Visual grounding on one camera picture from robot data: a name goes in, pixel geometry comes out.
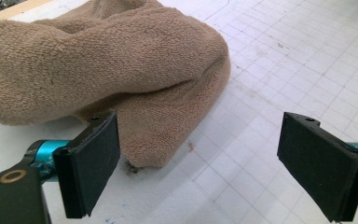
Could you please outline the brown terry towel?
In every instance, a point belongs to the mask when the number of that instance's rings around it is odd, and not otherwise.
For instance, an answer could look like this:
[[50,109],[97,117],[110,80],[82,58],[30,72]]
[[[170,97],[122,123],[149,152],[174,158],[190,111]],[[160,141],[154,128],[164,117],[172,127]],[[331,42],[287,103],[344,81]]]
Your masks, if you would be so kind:
[[167,164],[229,75],[225,39],[158,0],[89,0],[51,20],[0,21],[0,123],[113,110],[137,167]]

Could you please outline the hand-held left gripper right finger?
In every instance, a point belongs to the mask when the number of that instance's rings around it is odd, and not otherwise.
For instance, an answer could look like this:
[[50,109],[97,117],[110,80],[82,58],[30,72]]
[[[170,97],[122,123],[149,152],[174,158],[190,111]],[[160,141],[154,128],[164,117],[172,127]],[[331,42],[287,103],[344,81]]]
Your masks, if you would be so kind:
[[344,142],[316,119],[285,112],[277,156],[329,221],[352,221],[358,207],[358,142]]

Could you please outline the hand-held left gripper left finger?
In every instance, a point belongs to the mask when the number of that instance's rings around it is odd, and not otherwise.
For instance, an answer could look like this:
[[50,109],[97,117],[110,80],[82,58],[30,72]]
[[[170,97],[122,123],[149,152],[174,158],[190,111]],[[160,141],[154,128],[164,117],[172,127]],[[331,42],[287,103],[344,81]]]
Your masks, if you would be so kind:
[[80,135],[52,156],[66,216],[90,216],[120,159],[117,114],[93,116]]

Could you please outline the white grid mat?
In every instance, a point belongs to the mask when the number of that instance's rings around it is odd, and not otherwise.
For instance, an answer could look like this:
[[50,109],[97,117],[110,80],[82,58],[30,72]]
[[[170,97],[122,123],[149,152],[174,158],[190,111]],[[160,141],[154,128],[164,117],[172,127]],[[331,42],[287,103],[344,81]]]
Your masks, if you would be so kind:
[[227,41],[231,74],[163,168],[122,161],[90,217],[53,224],[329,224],[277,156],[284,112],[358,142],[358,0],[159,0]]

